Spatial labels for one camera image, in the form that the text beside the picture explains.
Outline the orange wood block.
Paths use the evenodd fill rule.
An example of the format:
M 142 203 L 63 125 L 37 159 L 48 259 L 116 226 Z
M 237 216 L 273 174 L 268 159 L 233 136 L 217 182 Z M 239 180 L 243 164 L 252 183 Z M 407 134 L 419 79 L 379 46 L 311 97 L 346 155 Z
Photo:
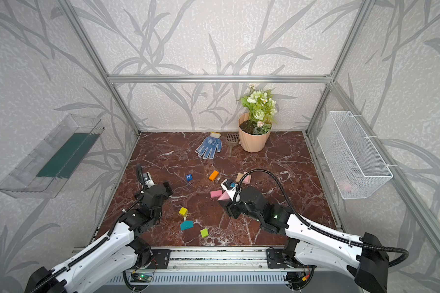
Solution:
M 216 170 L 214 170 L 212 173 L 211 173 L 211 175 L 209 176 L 209 180 L 210 181 L 214 181 L 218 176 L 219 176 L 219 172 L 218 171 L 216 171 Z

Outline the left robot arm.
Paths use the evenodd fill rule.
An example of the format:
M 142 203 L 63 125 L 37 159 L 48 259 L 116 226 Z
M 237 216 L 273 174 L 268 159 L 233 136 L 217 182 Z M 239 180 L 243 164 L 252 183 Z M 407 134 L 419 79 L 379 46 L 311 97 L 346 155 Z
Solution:
M 140 165 L 136 176 L 142 189 L 111 228 L 61 264 L 36 270 L 29 277 L 27 293 L 93 293 L 117 274 L 152 263 L 151 246 L 140 236 L 160 223 L 163 203 L 173 191 L 167 181 L 154 184 L 150 173 L 144 173 Z

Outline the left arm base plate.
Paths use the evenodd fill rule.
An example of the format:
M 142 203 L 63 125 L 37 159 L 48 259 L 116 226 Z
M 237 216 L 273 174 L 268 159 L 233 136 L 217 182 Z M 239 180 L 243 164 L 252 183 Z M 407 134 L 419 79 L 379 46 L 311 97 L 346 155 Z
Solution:
M 155 249 L 151 251 L 152 257 L 150 259 L 147 269 L 159 270 L 167 269 L 171 250 L 170 249 Z

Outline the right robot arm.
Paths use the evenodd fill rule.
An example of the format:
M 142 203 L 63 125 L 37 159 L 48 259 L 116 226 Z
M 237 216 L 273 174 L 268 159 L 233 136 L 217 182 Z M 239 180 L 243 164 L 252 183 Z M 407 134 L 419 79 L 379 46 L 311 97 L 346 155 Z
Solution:
M 347 234 L 303 217 L 288 195 L 284 195 L 287 206 L 272 204 L 258 189 L 242 184 L 225 179 L 220 205 L 229 217 L 248 216 L 262 230 L 287 237 L 282 256 L 288 266 L 331 269 L 352 278 L 369 293 L 385 293 L 389 268 L 409 256 L 405 249 L 383 246 L 370 233 Z

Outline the pink long block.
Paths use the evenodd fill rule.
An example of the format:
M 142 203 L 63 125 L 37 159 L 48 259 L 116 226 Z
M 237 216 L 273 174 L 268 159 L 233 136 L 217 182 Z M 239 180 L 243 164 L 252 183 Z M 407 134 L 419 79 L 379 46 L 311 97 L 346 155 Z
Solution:
M 235 190 L 225 190 L 223 194 L 218 198 L 218 201 L 228 201 L 233 200 L 234 196 L 236 194 Z

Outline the green cube block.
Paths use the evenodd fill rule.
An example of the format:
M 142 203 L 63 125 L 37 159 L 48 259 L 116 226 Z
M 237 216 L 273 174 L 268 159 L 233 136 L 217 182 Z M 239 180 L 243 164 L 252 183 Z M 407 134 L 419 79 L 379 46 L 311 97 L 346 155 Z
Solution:
M 202 238 L 206 238 L 206 237 L 208 237 L 208 236 L 209 236 L 208 229 L 206 229 L 206 228 L 202 229 L 202 230 L 200 231 L 200 235 L 201 235 Z

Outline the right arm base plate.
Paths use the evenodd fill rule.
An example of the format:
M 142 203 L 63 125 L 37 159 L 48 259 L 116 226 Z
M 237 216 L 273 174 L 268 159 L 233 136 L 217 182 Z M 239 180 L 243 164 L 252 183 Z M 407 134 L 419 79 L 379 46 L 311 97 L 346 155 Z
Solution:
M 269 269 L 291 269 L 298 268 L 296 259 L 291 257 L 284 249 L 269 247 L 266 249 L 267 267 Z

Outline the natural wood block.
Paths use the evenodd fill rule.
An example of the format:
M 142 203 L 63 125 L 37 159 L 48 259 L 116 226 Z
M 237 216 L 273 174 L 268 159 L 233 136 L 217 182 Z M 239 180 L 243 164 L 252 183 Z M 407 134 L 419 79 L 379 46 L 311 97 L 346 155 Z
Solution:
M 243 173 L 238 173 L 235 181 L 238 183 L 243 178 L 243 176 L 244 176 Z

